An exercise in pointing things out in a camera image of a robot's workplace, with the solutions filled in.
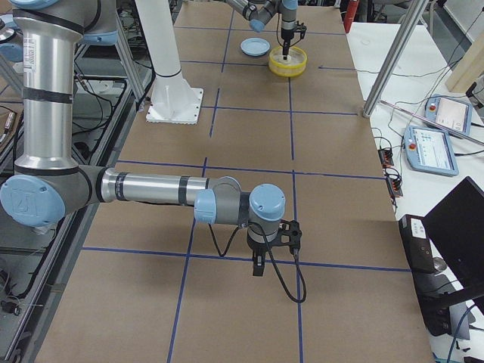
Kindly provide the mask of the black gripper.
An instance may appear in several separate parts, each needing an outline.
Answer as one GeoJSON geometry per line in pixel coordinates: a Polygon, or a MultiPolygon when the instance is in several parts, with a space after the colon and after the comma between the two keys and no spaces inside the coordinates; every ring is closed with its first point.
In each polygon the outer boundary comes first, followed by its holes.
{"type": "Polygon", "coordinates": [[[281,38],[284,40],[282,45],[282,57],[287,57],[290,50],[290,42],[294,38],[296,30],[296,21],[282,20],[281,24],[281,38]]]}
{"type": "Polygon", "coordinates": [[[251,237],[247,238],[247,244],[253,251],[253,276],[262,277],[265,271],[265,254],[267,248],[264,242],[258,242],[251,237]]]}

